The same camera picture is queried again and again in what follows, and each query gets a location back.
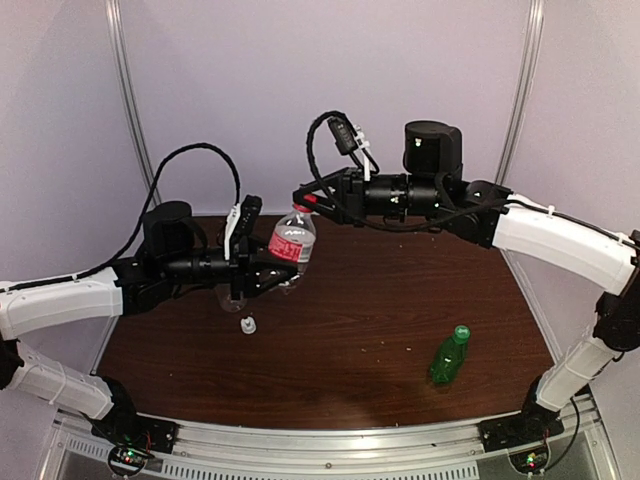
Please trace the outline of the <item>red label water bottle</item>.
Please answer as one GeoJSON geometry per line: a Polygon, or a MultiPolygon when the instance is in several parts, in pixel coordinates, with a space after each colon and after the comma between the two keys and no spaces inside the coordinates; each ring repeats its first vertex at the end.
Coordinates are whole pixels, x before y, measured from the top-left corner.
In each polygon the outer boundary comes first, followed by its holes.
{"type": "Polygon", "coordinates": [[[269,245],[269,252],[281,260],[297,265],[297,274],[281,283],[279,289],[284,294],[291,293],[302,281],[308,268],[316,241],[316,227],[311,210],[294,204],[290,213],[275,225],[269,245]]]}

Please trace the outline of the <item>clear plastic bottle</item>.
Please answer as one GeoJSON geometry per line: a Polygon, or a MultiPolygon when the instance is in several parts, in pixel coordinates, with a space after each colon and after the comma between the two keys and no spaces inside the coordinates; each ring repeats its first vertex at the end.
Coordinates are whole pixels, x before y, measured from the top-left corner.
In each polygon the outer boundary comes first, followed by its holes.
{"type": "Polygon", "coordinates": [[[243,299],[234,300],[232,298],[230,287],[227,284],[217,285],[215,292],[219,305],[225,312],[236,313],[242,310],[246,304],[243,299]]]}

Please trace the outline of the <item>white flip bottle cap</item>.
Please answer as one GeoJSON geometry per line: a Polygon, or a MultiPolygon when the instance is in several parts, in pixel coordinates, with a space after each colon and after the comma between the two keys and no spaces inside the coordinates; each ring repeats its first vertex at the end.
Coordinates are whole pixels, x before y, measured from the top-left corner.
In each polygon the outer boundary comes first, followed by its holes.
{"type": "Polygon", "coordinates": [[[257,331],[257,323],[252,316],[247,316],[240,320],[240,328],[243,334],[252,335],[257,331]]]}

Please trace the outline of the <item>green plastic bottle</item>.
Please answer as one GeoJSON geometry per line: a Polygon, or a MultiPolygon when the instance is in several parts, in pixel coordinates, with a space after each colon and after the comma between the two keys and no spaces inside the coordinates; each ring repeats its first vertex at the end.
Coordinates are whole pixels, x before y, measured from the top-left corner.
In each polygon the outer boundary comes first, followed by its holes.
{"type": "Polygon", "coordinates": [[[436,385],[451,384],[465,363],[469,338],[452,335],[438,347],[429,367],[429,376],[436,385]]]}

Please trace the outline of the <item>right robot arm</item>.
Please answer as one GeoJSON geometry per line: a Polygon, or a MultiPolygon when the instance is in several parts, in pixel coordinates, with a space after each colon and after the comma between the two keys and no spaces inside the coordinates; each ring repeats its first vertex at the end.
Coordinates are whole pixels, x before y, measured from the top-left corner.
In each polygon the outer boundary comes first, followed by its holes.
{"type": "Polygon", "coordinates": [[[342,112],[316,118],[305,147],[313,180],[293,199],[337,224],[387,232],[444,230],[483,248],[541,260],[602,288],[592,331],[532,384],[512,423],[519,440],[535,440],[609,363],[638,349],[637,233],[613,233],[498,184],[463,180],[462,133],[442,122],[405,125],[401,174],[376,172],[362,131],[342,112]]]}

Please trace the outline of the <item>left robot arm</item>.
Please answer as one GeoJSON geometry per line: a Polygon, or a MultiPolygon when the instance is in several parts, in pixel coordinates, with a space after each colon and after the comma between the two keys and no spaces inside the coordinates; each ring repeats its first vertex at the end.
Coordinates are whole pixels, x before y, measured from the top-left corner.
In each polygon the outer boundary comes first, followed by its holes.
{"type": "Polygon", "coordinates": [[[261,201],[247,196],[232,208],[224,243],[208,244],[184,201],[169,201],[141,217],[143,242],[135,255],[110,260],[94,273],[1,285],[1,386],[76,410],[123,444],[137,442],[144,424],[115,382],[83,374],[19,342],[47,327],[91,318],[146,313],[180,288],[225,285],[234,301],[260,296],[293,278],[297,266],[273,257],[253,235],[261,201]]]}

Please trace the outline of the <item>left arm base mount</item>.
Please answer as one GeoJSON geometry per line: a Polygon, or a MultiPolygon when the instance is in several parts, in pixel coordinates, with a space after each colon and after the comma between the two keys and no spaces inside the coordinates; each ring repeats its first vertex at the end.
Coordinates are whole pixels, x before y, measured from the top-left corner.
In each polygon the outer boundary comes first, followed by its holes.
{"type": "Polygon", "coordinates": [[[139,414],[128,391],[119,381],[109,377],[101,377],[101,380],[109,387],[113,406],[102,419],[88,418],[92,434],[116,446],[172,453],[178,425],[139,414]]]}

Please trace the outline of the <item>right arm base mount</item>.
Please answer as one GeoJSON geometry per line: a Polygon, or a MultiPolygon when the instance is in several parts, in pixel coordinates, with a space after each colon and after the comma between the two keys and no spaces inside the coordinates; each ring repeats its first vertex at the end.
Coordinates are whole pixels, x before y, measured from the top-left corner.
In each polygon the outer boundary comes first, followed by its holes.
{"type": "Polygon", "coordinates": [[[478,424],[485,452],[510,449],[560,435],[564,426],[558,411],[551,411],[537,403],[537,377],[529,387],[519,413],[481,421],[478,424]]]}

